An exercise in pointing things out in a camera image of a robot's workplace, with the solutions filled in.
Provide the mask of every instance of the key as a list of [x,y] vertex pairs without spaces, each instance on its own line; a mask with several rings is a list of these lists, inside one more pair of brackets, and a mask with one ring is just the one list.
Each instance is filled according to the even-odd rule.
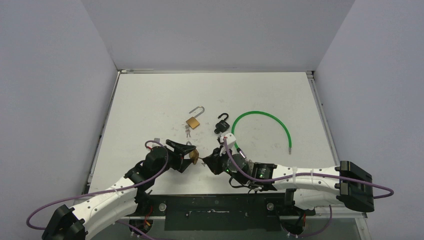
[[185,125],[185,134],[187,138],[191,138],[189,125]]

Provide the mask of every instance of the brass padlock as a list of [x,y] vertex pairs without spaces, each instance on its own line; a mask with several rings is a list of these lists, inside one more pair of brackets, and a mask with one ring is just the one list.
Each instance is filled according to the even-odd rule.
[[203,106],[197,106],[195,109],[191,110],[189,112],[189,114],[191,114],[192,112],[194,112],[198,108],[201,108],[203,110],[201,112],[199,112],[196,116],[194,116],[194,117],[192,116],[187,121],[185,121],[190,126],[191,129],[195,129],[195,128],[197,128],[200,125],[200,122],[197,121],[196,118],[198,116],[200,116],[205,111],[205,108]]
[[[187,141],[186,145],[192,145],[190,141]],[[193,161],[193,164],[196,165],[199,159],[199,151],[197,149],[194,149],[188,154],[188,157]]]

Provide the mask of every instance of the screw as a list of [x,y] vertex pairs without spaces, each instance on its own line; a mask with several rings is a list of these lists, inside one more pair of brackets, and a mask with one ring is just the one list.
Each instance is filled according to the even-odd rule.
[[167,209],[167,205],[165,203],[159,204],[159,211],[163,212],[165,209]]
[[274,204],[273,204],[272,202],[268,203],[268,204],[266,205],[266,209],[268,209],[269,211],[274,210]]

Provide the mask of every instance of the white cable tie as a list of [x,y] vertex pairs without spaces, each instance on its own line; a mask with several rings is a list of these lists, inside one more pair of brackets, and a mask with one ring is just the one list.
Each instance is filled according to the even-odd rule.
[[119,195],[119,193],[118,193],[118,190],[116,190],[116,188],[114,188],[113,186],[111,186],[110,187],[111,189],[113,189],[114,191],[115,191],[115,193],[116,193],[116,195],[118,196],[118,198],[120,198],[121,196]]
[[310,183],[312,184],[313,189],[317,190],[317,187],[314,185],[314,169],[310,170]]
[[298,167],[294,166],[292,167],[293,169],[293,186],[295,189],[297,189],[298,187],[296,186],[296,173],[298,172]]

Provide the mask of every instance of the white tabletop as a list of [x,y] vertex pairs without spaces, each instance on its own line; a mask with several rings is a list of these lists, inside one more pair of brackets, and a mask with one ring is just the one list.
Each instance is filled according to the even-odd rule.
[[[253,162],[289,167],[325,168],[335,162],[304,72],[261,73],[156,73],[122,74],[103,134],[89,192],[104,190],[145,159],[147,140],[160,138],[187,142],[185,125],[196,106],[205,107],[191,130],[190,142],[200,157],[217,148],[215,124],[221,113],[227,122],[248,111],[263,111],[288,128],[292,152],[284,129],[263,115],[248,115],[236,126],[240,148]],[[152,194],[246,193],[232,188],[229,175],[214,175],[199,159],[184,173],[170,169],[156,179]]]

